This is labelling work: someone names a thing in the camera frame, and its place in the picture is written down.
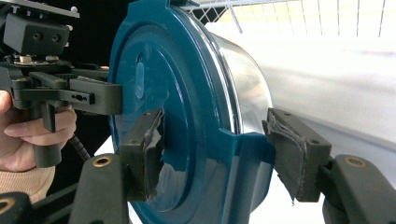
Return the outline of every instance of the tan sleeve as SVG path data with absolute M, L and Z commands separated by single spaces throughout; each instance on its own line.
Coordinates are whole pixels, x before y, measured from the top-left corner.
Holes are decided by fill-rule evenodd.
M 21 173 L 0 171 L 0 193 L 24 192 L 32 203 L 36 203 L 46 197 L 54 176 L 55 167 L 34 168 Z

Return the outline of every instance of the black cable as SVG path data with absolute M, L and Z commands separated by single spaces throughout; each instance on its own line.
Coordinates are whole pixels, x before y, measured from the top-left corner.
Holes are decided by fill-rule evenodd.
M 87 161 L 90 159 L 90 154 L 88 153 L 87 149 L 81 144 L 79 139 L 73 134 L 73 137 L 68 141 L 73 148 L 76 150 L 77 154 L 81 157 L 83 161 Z

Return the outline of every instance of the wire mesh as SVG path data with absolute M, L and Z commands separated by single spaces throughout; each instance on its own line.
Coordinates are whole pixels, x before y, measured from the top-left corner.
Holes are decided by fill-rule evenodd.
M 396 36 L 396 0 L 214 0 L 184 9 L 201 10 L 196 18 L 218 35 Z

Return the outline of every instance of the hand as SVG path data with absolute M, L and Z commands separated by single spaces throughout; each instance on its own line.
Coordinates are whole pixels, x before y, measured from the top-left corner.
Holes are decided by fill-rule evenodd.
M 64 147 L 76 130 L 77 115 L 66 107 L 55 115 L 56 133 L 43 126 L 42 119 L 28 120 L 27 111 L 11 107 L 6 91 L 0 91 L 0 171 L 23 172 L 35 167 L 33 144 Z

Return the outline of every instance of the lid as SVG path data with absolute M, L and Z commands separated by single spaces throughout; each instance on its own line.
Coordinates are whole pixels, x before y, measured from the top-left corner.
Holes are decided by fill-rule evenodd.
M 115 150 L 140 115 L 164 112 L 157 196 L 133 203 L 145 223 L 246 223 L 267 193 L 275 151 L 262 133 L 240 131 L 237 88 L 217 46 L 169 0 L 131 3 L 116 35 L 109 81 L 122 85 L 123 113 L 110 119 Z

